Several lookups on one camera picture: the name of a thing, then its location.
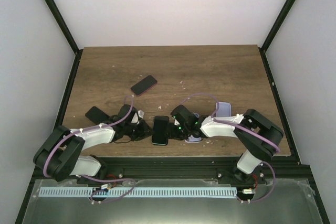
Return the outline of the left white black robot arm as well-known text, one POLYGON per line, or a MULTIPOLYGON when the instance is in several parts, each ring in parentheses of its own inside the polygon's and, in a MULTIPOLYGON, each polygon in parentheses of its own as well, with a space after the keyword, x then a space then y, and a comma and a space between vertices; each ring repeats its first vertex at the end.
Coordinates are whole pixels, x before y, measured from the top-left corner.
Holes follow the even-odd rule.
POLYGON ((132 142, 140 141, 153 133, 143 118, 143 111, 128 104, 112 116, 93 106, 86 117, 94 126, 69 129, 59 125, 36 152, 33 162, 45 177, 60 182, 69 176, 84 176, 95 184, 102 184, 108 173, 106 163, 95 155, 82 156, 81 152, 96 145, 114 143, 125 136, 132 142))

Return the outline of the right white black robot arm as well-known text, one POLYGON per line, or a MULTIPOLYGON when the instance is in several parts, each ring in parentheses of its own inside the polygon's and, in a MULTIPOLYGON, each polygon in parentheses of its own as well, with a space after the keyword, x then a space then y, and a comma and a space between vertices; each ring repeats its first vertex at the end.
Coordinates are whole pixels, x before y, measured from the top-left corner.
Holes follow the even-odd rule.
POLYGON ((187 139, 211 137, 234 137, 245 146, 232 168, 230 176, 244 184, 251 179, 254 170, 262 162, 271 161, 280 152, 279 144, 284 137, 283 130, 254 109, 230 117, 213 115, 195 116, 185 106, 179 105, 171 112, 175 125, 169 127, 169 137, 187 139))

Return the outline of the lilac phone case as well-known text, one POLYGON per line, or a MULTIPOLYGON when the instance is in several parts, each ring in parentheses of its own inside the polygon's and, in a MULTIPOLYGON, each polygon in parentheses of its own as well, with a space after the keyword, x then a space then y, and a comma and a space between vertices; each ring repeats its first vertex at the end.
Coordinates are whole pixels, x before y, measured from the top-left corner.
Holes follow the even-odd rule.
POLYGON ((194 137, 194 136, 192 136, 192 135, 190 135, 187 139, 185 139, 184 141, 186 142, 186 143, 198 143, 198 142, 200 142, 202 140, 202 138, 201 137, 194 137))

